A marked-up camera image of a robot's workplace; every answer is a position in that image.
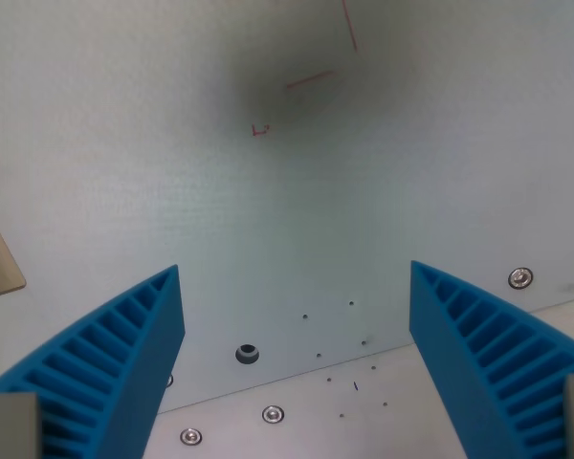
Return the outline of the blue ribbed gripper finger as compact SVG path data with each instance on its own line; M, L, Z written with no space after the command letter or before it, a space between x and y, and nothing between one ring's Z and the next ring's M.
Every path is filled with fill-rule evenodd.
M414 261L409 331L469 458L564 458L574 339Z
M44 458L140 458L179 354L179 269L114 297L0 376L39 400Z

